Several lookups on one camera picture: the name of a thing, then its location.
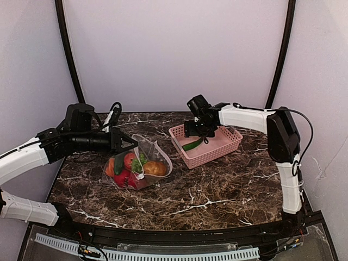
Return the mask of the clear zip top bag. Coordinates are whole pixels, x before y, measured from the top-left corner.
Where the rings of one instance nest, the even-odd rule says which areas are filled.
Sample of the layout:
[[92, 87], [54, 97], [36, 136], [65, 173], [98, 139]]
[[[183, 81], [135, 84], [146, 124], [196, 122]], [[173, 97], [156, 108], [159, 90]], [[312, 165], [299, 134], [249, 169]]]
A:
[[139, 191], [169, 176], [173, 166], [156, 141], [138, 134], [132, 138], [138, 146], [111, 156], [104, 166], [103, 181], [117, 189]]

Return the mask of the green toy cucumber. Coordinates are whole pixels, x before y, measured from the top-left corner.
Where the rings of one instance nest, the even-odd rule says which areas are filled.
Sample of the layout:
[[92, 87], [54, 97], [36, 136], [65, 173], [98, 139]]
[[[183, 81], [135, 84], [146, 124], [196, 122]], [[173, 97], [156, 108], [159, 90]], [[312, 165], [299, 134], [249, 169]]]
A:
[[120, 153], [115, 156], [115, 161], [114, 161], [114, 174], [119, 175], [121, 171], [123, 170], [123, 163], [124, 163], [124, 153]]

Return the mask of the green toy chili pepper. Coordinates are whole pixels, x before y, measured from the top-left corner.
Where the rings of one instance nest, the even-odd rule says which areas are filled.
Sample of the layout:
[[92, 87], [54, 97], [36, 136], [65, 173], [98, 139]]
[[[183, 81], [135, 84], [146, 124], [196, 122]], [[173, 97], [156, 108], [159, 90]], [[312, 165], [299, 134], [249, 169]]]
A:
[[201, 143], [203, 143], [203, 141], [204, 141], [204, 138], [203, 137], [200, 137], [199, 139], [197, 139], [197, 140], [195, 140], [195, 141], [193, 141], [193, 142], [190, 142], [190, 143], [188, 143], [188, 144], [185, 144], [185, 145], [183, 145], [182, 146], [182, 149], [184, 150], [184, 151], [190, 151], [190, 150], [193, 150], [193, 149], [195, 149], [196, 147], [198, 147]]

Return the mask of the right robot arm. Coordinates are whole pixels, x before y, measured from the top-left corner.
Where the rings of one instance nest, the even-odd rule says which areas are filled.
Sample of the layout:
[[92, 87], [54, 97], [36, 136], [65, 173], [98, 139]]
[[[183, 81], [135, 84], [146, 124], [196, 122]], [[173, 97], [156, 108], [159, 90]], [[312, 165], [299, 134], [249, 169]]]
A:
[[194, 119], [185, 121], [185, 137], [197, 136], [204, 143], [220, 126], [235, 126], [262, 132], [267, 137], [269, 157], [276, 163], [282, 187], [282, 225], [280, 234], [293, 236], [305, 222], [303, 177], [300, 169], [305, 150], [300, 149], [300, 133], [287, 107], [260, 109], [239, 103], [211, 105], [197, 95], [187, 102]]

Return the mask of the green toy grapes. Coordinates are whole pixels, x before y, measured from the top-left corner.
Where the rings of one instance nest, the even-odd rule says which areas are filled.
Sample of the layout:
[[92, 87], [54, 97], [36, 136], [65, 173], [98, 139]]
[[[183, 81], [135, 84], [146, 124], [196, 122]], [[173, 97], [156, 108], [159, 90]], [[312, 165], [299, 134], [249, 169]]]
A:
[[143, 153], [140, 153], [139, 159], [134, 159], [132, 162], [132, 171], [142, 173], [142, 167], [147, 163], [147, 158]]

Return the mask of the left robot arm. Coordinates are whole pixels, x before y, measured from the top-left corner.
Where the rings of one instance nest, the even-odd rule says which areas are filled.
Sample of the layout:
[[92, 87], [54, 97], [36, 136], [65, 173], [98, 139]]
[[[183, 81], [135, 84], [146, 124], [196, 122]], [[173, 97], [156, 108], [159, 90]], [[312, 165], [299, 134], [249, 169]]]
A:
[[[102, 122], [93, 106], [85, 103], [70, 104], [65, 118], [57, 127], [44, 130], [1, 155], [1, 184], [74, 153], [120, 154], [136, 148], [138, 142], [117, 127], [121, 112], [121, 103], [115, 102]], [[52, 227], [71, 221], [69, 212], [60, 203], [32, 201], [4, 190], [1, 190], [1, 218]]]

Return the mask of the red toy tomato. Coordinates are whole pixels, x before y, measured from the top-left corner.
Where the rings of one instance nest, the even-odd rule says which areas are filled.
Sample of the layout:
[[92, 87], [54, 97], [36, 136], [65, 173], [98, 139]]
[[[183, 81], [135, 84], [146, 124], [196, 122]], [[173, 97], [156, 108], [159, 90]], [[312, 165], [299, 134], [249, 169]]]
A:
[[114, 182], [119, 188], [136, 189], [134, 175], [127, 169], [123, 169], [118, 175], [114, 175]]

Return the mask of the red toy fruit front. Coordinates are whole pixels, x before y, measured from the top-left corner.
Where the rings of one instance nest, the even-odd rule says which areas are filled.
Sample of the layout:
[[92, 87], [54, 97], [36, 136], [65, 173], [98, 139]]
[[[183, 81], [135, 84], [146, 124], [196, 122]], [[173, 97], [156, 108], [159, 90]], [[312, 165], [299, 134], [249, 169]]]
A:
[[131, 170], [132, 169], [132, 162], [136, 159], [136, 155], [132, 152], [127, 153], [123, 159], [123, 165], [125, 169]]

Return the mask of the brown toy potato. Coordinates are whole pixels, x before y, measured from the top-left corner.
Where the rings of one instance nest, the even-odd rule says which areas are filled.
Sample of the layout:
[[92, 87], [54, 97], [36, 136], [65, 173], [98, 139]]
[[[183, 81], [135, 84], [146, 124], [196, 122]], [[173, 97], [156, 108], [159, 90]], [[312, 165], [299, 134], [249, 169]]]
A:
[[155, 175], [155, 176], [165, 176], [166, 166], [160, 161], [148, 161], [143, 165], [144, 173]]

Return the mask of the orange toy fruit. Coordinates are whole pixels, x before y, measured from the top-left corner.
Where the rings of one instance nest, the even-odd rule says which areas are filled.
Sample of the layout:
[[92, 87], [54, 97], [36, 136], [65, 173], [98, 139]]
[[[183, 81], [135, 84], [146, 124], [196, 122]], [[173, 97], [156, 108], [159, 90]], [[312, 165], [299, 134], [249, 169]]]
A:
[[114, 165], [115, 165], [115, 158], [110, 158], [107, 164], [105, 165], [104, 172], [110, 178], [113, 178], [115, 174]]

